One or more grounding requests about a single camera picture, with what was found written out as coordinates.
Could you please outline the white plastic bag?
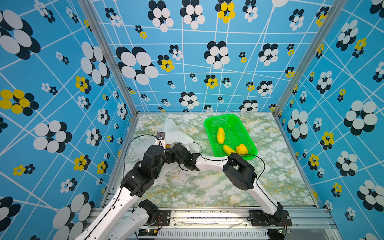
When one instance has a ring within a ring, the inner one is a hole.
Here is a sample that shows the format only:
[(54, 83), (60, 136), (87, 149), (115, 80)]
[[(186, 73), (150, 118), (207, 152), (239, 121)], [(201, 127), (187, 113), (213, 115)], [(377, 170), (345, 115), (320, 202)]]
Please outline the white plastic bag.
[[(198, 152), (200, 150), (200, 148), (194, 144), (194, 140), (189, 135), (182, 132), (172, 119), (168, 118), (165, 120), (161, 132), (165, 133), (165, 142), (168, 145), (181, 143), (189, 151)], [(137, 158), (142, 160), (145, 151), (147, 151), (148, 147), (154, 143), (154, 140), (149, 139), (134, 147), (134, 152)]]

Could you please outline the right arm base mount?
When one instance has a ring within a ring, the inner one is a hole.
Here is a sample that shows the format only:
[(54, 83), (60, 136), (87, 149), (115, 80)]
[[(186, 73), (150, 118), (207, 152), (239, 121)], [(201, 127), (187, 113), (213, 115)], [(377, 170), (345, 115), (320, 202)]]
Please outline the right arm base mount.
[(253, 227), (291, 227), (292, 219), (288, 211), (277, 212), (277, 216), (264, 213), (262, 210), (251, 210), (247, 221)]

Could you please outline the long yellow toy mango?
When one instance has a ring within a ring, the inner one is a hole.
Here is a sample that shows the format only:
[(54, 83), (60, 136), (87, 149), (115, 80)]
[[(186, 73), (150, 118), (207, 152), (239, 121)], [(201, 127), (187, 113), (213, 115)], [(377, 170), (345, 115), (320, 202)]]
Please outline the long yellow toy mango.
[(225, 142), (225, 131), (222, 127), (218, 128), (217, 131), (217, 142), (222, 145)]

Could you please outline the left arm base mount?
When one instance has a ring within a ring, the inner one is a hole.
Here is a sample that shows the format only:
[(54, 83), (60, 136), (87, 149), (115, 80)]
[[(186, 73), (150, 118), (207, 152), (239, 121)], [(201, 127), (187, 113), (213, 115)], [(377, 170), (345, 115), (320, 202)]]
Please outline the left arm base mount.
[(150, 215), (145, 226), (169, 226), (171, 220), (171, 210), (157, 210), (156, 214)]

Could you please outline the wrinkled yellow toy fruit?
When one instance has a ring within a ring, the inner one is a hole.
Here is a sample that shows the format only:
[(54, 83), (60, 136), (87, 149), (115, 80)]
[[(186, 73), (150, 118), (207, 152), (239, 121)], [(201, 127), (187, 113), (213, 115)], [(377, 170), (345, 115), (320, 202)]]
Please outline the wrinkled yellow toy fruit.
[(248, 148), (244, 144), (240, 144), (236, 147), (236, 153), (239, 155), (246, 155), (249, 153)]

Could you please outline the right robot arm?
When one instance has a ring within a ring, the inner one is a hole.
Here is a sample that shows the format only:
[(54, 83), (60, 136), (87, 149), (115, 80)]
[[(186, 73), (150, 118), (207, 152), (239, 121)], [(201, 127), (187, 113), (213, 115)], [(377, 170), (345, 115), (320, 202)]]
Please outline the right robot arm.
[(188, 171), (223, 172), (236, 188), (248, 192), (257, 201), (263, 211), (261, 222), (276, 226), (283, 221), (282, 204), (262, 186), (255, 168), (237, 153), (225, 157), (208, 157), (191, 153), (180, 143), (166, 151), (172, 162), (183, 165)]

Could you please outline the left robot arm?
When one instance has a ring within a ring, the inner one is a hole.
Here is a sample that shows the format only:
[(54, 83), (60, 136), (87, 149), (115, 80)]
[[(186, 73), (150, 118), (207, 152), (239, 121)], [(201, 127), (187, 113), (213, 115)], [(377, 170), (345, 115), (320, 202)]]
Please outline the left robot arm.
[(127, 210), (154, 185), (164, 164), (174, 163), (170, 148), (152, 145), (143, 159), (128, 171), (111, 201), (96, 219), (78, 236), (77, 240), (104, 240), (112, 232)]

